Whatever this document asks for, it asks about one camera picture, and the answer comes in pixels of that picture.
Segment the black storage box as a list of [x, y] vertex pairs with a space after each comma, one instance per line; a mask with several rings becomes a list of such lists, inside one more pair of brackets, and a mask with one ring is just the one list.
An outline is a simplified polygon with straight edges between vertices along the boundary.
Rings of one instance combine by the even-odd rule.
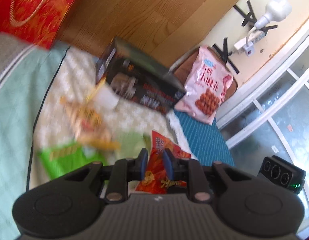
[[178, 78], [157, 60], [115, 37], [96, 65], [95, 83], [105, 79], [120, 97], [162, 114], [186, 94]]

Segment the blue patterned mat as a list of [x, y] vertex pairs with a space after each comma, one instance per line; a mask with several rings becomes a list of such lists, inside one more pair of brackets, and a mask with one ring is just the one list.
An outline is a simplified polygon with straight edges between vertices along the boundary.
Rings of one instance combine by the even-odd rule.
[[234, 166], [234, 159], [225, 143], [216, 122], [204, 124], [183, 112], [175, 111], [191, 152], [203, 166], [221, 161]]

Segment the white lettered blanket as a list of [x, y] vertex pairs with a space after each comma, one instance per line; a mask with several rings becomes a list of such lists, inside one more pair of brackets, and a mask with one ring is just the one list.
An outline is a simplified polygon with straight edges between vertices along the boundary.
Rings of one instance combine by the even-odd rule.
[[192, 159], [197, 159], [197, 157], [192, 153], [188, 140], [183, 132], [182, 126], [180, 124], [179, 118], [174, 113], [174, 110], [170, 110], [166, 115], [167, 129], [173, 135], [174, 142], [180, 146], [180, 148], [191, 154]]

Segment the yellow orange snack bag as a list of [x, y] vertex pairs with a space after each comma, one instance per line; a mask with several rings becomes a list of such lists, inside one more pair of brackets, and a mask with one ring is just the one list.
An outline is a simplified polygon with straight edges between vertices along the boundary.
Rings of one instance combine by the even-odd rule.
[[102, 78], [85, 102], [70, 101], [62, 96], [60, 104], [65, 109], [77, 143], [101, 151], [115, 151], [120, 149], [121, 144], [113, 139], [113, 133], [101, 112], [94, 108], [94, 99], [104, 88], [106, 81]]

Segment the wooden headboard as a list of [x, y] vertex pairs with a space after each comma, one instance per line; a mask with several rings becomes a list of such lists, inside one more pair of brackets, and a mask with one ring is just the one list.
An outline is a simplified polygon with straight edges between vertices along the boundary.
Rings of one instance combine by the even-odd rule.
[[165, 66], [198, 45], [239, 0], [76, 0], [57, 38], [100, 56], [121, 37]]

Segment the mint green sheet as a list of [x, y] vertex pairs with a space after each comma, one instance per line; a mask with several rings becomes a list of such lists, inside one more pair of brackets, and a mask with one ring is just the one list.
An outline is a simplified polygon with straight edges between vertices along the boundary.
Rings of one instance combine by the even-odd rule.
[[33, 133], [69, 45], [44, 50], [0, 34], [0, 239], [18, 239], [15, 200], [29, 188]]

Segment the white power strip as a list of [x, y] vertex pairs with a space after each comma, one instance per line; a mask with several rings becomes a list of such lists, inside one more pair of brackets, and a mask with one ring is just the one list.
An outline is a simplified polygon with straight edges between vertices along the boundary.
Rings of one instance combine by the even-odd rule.
[[234, 44], [234, 52], [238, 54], [246, 54], [250, 57], [255, 52], [255, 44], [266, 36], [266, 33], [261, 30], [257, 30], [249, 36], [248, 41], [243, 38]]

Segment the beige patterned blanket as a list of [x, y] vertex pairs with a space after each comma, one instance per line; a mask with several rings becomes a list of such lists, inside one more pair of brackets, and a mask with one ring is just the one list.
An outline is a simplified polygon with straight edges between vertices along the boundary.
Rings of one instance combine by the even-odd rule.
[[[38, 152], [42, 148], [71, 142], [74, 135], [60, 98], [83, 102], [95, 87], [95, 62], [97, 58], [70, 47], [44, 99], [33, 135], [34, 150], [29, 187], [34, 188], [49, 181]], [[114, 109], [97, 106], [113, 135], [121, 132], [137, 132], [150, 135], [157, 131], [174, 142], [167, 129], [166, 115], [120, 99]]]

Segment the pink fried dough snack bag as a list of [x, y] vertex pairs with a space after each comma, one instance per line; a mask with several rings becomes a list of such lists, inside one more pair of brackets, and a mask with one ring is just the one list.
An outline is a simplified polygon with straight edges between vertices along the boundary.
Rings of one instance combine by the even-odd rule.
[[211, 48], [201, 46], [184, 84], [186, 94], [174, 109], [212, 125], [232, 83], [233, 76], [219, 56]]

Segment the bright green snack bag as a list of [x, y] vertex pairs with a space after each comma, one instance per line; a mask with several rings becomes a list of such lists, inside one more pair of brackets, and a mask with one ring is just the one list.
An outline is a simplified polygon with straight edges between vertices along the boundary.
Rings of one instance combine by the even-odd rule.
[[102, 153], [77, 142], [43, 148], [38, 156], [50, 179], [59, 178], [94, 161], [107, 165]]

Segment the red gift bag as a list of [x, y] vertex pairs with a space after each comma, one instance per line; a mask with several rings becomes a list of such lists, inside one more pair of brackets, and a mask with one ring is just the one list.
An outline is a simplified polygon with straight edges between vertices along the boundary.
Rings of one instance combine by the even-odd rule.
[[76, 0], [0, 0], [0, 33], [50, 49]]

